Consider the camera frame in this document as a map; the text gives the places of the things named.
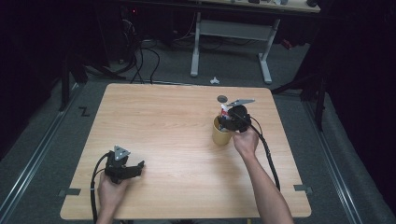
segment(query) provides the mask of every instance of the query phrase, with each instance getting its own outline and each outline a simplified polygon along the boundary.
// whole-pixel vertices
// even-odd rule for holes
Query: table leg
[[[272,26],[272,29],[268,36],[268,41],[267,41],[267,45],[265,47],[265,51],[264,51],[264,53],[259,53],[259,55],[258,55],[259,60],[260,60],[260,65],[262,67],[262,75],[264,77],[264,82],[266,84],[272,83],[271,74],[270,74],[270,71],[268,69],[268,64],[267,64],[267,56],[268,56],[271,46],[274,42],[274,38],[275,38],[277,27],[278,27],[279,23],[280,23],[280,19],[277,19],[274,21],[274,25]]]
[[[201,12],[197,12],[197,22],[195,24],[195,45],[194,45],[194,52],[192,53],[192,62],[191,62],[192,77],[198,76],[200,32],[201,32]]]

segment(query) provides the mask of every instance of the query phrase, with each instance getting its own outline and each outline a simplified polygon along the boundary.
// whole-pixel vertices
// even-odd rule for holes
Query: person's arm
[[[96,224],[113,223],[113,217],[122,202],[128,182],[123,180],[120,184],[114,184],[109,176],[101,173],[98,188],[101,206]]]
[[[233,144],[247,167],[262,223],[293,223],[283,195],[256,157],[258,143],[259,136],[252,128],[248,128],[244,133],[233,133]]]

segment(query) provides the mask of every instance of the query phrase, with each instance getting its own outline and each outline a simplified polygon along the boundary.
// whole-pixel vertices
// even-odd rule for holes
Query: black cable
[[[190,37],[192,37],[192,36],[195,36],[195,35],[190,35],[190,33],[191,33],[191,30],[192,30],[192,27],[193,27],[194,24],[195,24],[195,18],[196,18],[196,17],[197,17],[197,13],[194,12],[194,15],[192,16],[192,21],[191,21],[190,29],[189,29],[189,30],[186,32],[186,34],[183,35],[181,38],[174,39],[174,40],[173,40],[174,43],[176,43],[178,40],[183,40],[183,39],[186,39],[186,38],[190,38]]]
[[[90,73],[90,74],[95,75],[95,76],[105,75],[105,76],[112,77],[112,78],[115,78],[115,79],[125,79],[125,77],[120,77],[118,75],[122,74],[124,72],[127,72],[130,69],[132,69],[135,66],[135,62],[136,62],[136,59],[134,57],[134,52],[135,52],[135,49],[134,49],[135,44],[134,43],[136,42],[136,36],[134,34],[130,34],[130,29],[131,29],[131,27],[134,27],[134,26],[132,25],[132,23],[130,21],[127,21],[127,22],[128,22],[128,24],[130,26],[129,26],[128,31],[127,31],[128,34],[126,34],[126,33],[124,33],[124,34],[125,34],[125,38],[126,38],[126,42],[127,42],[126,43],[126,49],[127,50],[126,50],[126,56],[125,57],[129,61],[128,64],[125,67],[121,68],[120,70],[114,71],[114,72],[110,71],[110,70],[108,70],[108,69],[106,69],[104,67],[101,67],[99,65],[94,66],[94,68],[96,70],[98,70],[99,73],[95,72],[95,71],[92,71],[88,67],[85,67],[85,70],[86,70],[87,73]]]
[[[145,84],[145,82],[143,81],[143,78],[140,76],[140,69],[142,69],[142,66],[143,66],[143,52],[142,52],[142,46],[141,45],[139,46],[139,52],[140,52],[140,58],[141,58],[142,62],[140,64],[140,66],[138,68],[136,68],[137,69],[136,73],[134,74],[134,77],[132,78],[130,83],[133,83],[134,79],[136,78],[136,76],[139,76],[140,83],[141,84]]]
[[[100,171],[97,172],[99,164],[108,155],[109,154],[106,153],[105,155],[102,156],[101,159],[99,159],[99,161],[96,163],[95,169],[93,170],[93,174],[92,174],[92,180],[91,180],[91,207],[92,207],[93,223],[96,223],[96,221],[98,219],[98,212],[96,210],[96,201],[95,201],[95,177],[96,177],[97,174],[100,173]]]
[[[176,44],[176,45],[178,45],[178,46],[181,46],[181,47],[189,47],[189,46],[191,46],[191,45],[194,45],[194,40],[192,40],[192,41],[188,41],[188,39],[189,38],[192,38],[192,37],[195,37],[195,35],[190,35],[190,36],[187,36],[187,37],[185,37],[185,38],[183,38],[183,39],[179,39],[179,40],[175,40],[174,42],[173,42],[173,44]],[[180,44],[179,42],[188,42],[188,44]]]
[[[152,85],[152,77],[154,76],[155,71],[157,71],[158,65],[160,65],[160,55],[152,49],[146,49],[146,50],[153,52],[155,55],[157,55],[157,58],[158,58],[157,65],[155,65],[154,70],[152,71],[151,75],[149,76],[149,83]]]
[[[245,40],[246,42],[244,42],[244,43],[238,43],[238,42],[232,41],[230,39],[231,38],[226,38],[226,39],[224,39],[224,42],[225,43],[230,43],[230,44],[233,44],[233,45],[237,45],[237,46],[245,46],[245,45],[248,45],[250,43],[253,44],[253,43],[258,42],[258,40],[249,39],[249,40]]]
[[[258,131],[251,123],[249,123],[249,122],[247,122],[246,120],[244,120],[244,119],[243,119],[241,116],[239,116],[238,114],[233,113],[231,116],[234,116],[234,115],[236,115],[239,119],[241,119],[241,120],[244,121],[247,125],[249,125],[249,126],[254,130],[254,132],[257,133],[257,135],[259,136],[260,140],[262,140],[262,144],[264,145],[265,154],[266,154],[266,156],[267,156],[268,164],[270,165],[271,172],[272,172],[272,174],[273,174],[273,176],[274,176],[274,180],[275,180],[276,187],[277,187],[277,189],[280,191],[279,178],[277,177],[276,169],[275,169],[274,163],[273,163],[273,161],[272,161],[271,151],[270,151],[270,148],[269,148],[268,145],[267,145],[267,142],[265,141],[264,136],[262,135],[262,132],[259,133],[259,131]],[[260,130],[262,131],[262,126],[260,125],[260,123],[259,123],[256,119],[254,119],[254,120],[257,122],[257,124],[258,124],[259,127],[260,127]]]
[[[216,49],[219,49],[222,45],[223,45],[223,42],[224,42],[224,38],[223,37],[212,37],[212,39],[219,39],[219,44],[217,45],[217,46],[215,46],[214,48],[205,48],[204,47],[204,43],[200,43],[199,44],[199,47],[201,48],[201,49],[205,49],[205,50],[216,50]]]
[[[99,173],[101,173],[101,172],[104,171],[104,170],[105,170],[105,168],[100,169],[98,172],[96,172],[95,176],[97,176]]]

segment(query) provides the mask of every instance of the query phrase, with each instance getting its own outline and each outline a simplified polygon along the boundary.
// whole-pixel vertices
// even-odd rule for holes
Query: yellow cup
[[[218,117],[213,120],[213,142],[219,146],[227,145],[230,142],[231,134],[229,132],[222,132],[219,130]]]

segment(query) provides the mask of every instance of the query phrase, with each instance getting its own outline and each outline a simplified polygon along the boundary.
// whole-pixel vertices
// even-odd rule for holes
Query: black tape
[[[79,195],[81,189],[61,189],[59,190],[58,196],[65,197],[66,195]]]
[[[307,187],[306,185],[294,185],[294,190],[295,191],[305,191],[306,194],[311,194],[313,191],[310,187]]]

